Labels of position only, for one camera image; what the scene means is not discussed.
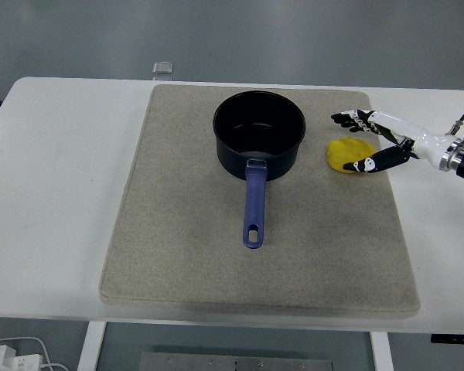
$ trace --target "yellow sponge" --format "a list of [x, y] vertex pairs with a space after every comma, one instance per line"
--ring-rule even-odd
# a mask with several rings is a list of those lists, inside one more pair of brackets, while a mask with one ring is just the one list
[[376, 151], [377, 149], [367, 141], [345, 137], [331, 141], [328, 144], [326, 158], [334, 170], [351, 173], [350, 170], [343, 169], [343, 164], [347, 162], [358, 162], [363, 158], [370, 157], [376, 153]]

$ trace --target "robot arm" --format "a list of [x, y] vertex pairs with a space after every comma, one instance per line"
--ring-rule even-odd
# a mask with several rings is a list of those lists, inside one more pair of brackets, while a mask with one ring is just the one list
[[464, 141], [454, 135], [457, 127], [446, 135], [433, 135], [410, 121], [383, 112], [363, 110], [334, 114], [332, 119], [351, 132], [369, 131], [396, 144], [369, 158], [345, 164], [346, 170], [380, 172], [415, 157], [428, 159], [433, 167], [444, 172], [456, 170], [457, 175], [464, 178]]

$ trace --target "gray mat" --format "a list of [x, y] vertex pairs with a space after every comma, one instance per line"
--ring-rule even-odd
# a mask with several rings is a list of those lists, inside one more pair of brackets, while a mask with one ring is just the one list
[[[246, 89], [159, 85], [152, 94], [101, 278], [108, 304], [220, 313], [403, 318], [419, 309], [386, 173], [341, 174], [330, 115], [366, 94], [278, 90], [306, 118], [296, 163], [267, 184], [264, 245], [242, 244], [245, 182], [219, 163], [212, 120]], [[378, 146], [374, 134], [352, 135]]]

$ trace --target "white table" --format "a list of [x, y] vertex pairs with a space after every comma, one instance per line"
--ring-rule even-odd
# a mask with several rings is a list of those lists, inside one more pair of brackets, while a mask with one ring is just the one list
[[[421, 299], [412, 318], [209, 315], [103, 304], [101, 270], [157, 83], [30, 77], [14, 85], [0, 109], [0, 316], [464, 334], [464, 179], [414, 159], [388, 171]], [[435, 134], [464, 113], [464, 91], [344, 89], [363, 91], [374, 109]]]

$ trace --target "white cable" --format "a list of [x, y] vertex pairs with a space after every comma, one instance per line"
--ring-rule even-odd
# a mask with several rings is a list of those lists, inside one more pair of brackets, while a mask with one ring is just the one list
[[60, 363], [45, 363], [43, 365], [39, 365], [39, 368], [42, 369], [43, 367], [50, 367], [50, 369], [55, 366], [55, 367], [60, 367], [61, 369], [65, 369], [66, 371], [69, 371], [68, 368], [66, 368], [64, 365], [60, 364]]
[[41, 339], [35, 338], [34, 336], [22, 336], [22, 337], [18, 337], [18, 338], [3, 338], [3, 339], [0, 339], [0, 342], [10, 342], [10, 341], [13, 341], [13, 340], [36, 340], [37, 342], [39, 342], [39, 344], [41, 344], [41, 346], [43, 347], [43, 352], [45, 353], [46, 363], [43, 364], [43, 365], [40, 365], [41, 368], [49, 367], [50, 371], [53, 371], [52, 366], [58, 366], [58, 367], [62, 367], [63, 369], [66, 369], [67, 371], [69, 371], [68, 368], [66, 368], [64, 365], [61, 365], [60, 363], [51, 363], [50, 362], [48, 352], [46, 351], [45, 343], [42, 342]]

